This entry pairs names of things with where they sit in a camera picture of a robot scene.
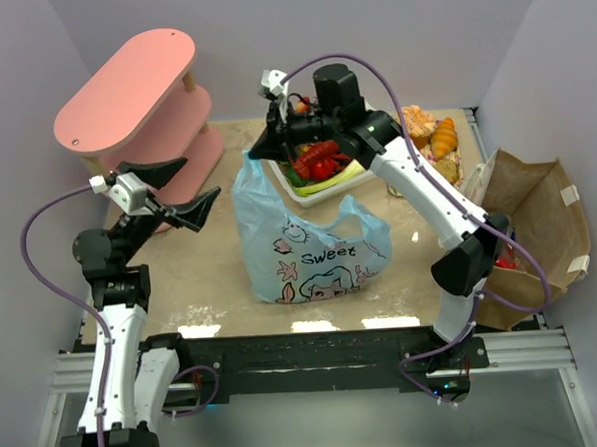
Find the blue plastic bag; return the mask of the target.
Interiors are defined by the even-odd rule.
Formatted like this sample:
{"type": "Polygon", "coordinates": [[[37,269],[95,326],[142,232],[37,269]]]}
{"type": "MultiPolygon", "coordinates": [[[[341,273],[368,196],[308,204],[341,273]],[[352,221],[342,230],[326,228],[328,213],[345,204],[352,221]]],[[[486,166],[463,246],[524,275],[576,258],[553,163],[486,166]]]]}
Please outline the blue plastic bag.
{"type": "Polygon", "coordinates": [[[262,302],[337,298],[363,288],[390,264],[390,225],[350,195],[333,223],[310,222],[290,211],[248,152],[231,195],[248,278],[262,302]]]}

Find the red snack packet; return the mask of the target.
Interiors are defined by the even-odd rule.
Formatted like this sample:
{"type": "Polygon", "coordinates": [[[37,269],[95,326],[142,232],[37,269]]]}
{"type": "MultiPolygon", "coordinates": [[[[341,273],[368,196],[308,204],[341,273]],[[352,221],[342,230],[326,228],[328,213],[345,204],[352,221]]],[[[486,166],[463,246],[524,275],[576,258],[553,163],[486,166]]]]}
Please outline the red snack packet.
{"type": "Polygon", "coordinates": [[[517,268],[517,256],[515,248],[507,241],[501,242],[500,250],[494,261],[494,265],[501,269],[515,270],[517,268]]]}

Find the brown jute grocery bag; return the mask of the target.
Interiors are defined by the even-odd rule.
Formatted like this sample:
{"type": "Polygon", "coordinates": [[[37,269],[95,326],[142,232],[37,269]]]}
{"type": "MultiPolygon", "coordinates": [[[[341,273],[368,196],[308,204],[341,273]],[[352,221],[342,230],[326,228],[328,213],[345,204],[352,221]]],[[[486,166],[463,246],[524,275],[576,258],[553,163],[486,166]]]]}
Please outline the brown jute grocery bag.
{"type": "MultiPolygon", "coordinates": [[[[551,302],[561,298],[586,275],[591,247],[577,187],[562,162],[524,163],[498,149],[482,172],[472,175],[462,193],[488,213],[507,216],[516,242],[545,272],[551,302]]],[[[495,266],[485,290],[521,307],[540,307],[544,293],[539,275],[517,251],[513,256],[515,268],[495,266]]],[[[507,331],[530,317],[493,298],[480,303],[477,315],[478,324],[507,331]]]]}

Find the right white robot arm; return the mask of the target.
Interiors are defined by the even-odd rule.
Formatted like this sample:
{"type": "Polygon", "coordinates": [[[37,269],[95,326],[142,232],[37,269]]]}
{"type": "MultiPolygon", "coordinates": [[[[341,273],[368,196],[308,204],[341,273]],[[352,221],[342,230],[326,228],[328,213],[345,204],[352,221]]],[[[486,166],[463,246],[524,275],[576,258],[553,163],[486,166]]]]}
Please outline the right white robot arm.
{"type": "Polygon", "coordinates": [[[288,106],[289,76],[265,70],[260,95],[270,104],[265,130],[252,146],[255,160],[293,160],[296,146],[331,140],[341,153],[403,194],[435,230],[445,254],[431,268],[441,288],[434,332],[455,343],[473,328],[475,298],[484,287],[502,245],[508,221],[485,211],[444,179],[407,139],[393,116],[371,109],[356,75],[342,63],[324,65],[313,74],[317,100],[310,112],[288,106]]]}

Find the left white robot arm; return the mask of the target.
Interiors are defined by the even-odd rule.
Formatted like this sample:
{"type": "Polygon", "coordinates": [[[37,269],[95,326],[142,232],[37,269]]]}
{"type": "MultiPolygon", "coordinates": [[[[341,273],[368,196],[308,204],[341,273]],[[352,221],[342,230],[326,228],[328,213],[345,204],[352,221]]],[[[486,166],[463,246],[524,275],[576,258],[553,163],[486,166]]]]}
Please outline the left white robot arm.
{"type": "Polygon", "coordinates": [[[125,162],[87,189],[107,195],[122,214],[112,227],[81,232],[72,254],[91,288],[96,349],[86,404],[74,436],[59,447],[160,447],[157,425],[166,395],[180,371],[192,370],[186,342],[178,333],[141,337],[148,319],[150,269],[131,259],[163,224],[198,232],[220,189],[181,205],[156,193],[186,158],[153,164],[125,162]]]}

